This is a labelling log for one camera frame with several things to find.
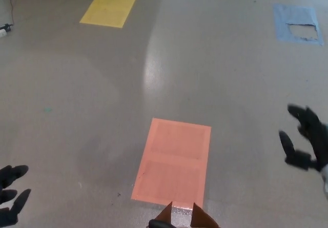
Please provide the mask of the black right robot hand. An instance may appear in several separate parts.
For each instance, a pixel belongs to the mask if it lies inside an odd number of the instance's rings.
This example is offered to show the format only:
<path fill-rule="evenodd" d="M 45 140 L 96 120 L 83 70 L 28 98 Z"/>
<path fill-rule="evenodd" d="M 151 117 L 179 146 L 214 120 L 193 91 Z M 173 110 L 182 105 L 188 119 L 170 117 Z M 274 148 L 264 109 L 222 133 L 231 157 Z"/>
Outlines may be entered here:
<path fill-rule="evenodd" d="M 295 149 L 287 133 L 280 130 L 279 138 L 285 152 L 285 163 L 305 171 L 315 169 L 321 172 L 327 166 L 327 126 L 309 107 L 289 104 L 288 112 L 299 121 L 298 131 L 310 142 L 315 159 L 312 159 L 311 154 Z"/>

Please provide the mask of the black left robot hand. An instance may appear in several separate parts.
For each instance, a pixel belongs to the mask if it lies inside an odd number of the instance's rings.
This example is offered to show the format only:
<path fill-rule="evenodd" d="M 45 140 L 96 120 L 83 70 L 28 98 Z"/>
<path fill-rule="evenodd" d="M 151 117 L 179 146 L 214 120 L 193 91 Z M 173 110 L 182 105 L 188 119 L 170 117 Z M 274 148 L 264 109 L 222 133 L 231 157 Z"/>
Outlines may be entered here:
<path fill-rule="evenodd" d="M 7 188 L 17 179 L 23 177 L 28 172 L 27 165 L 12 167 L 8 165 L 1 169 L 1 204 L 13 200 L 17 195 L 17 190 L 7 190 Z M 14 201 L 11 208 L 1 209 L 1 227 L 12 226 L 18 223 L 18 215 L 25 206 L 31 193 L 30 189 L 24 190 Z"/>

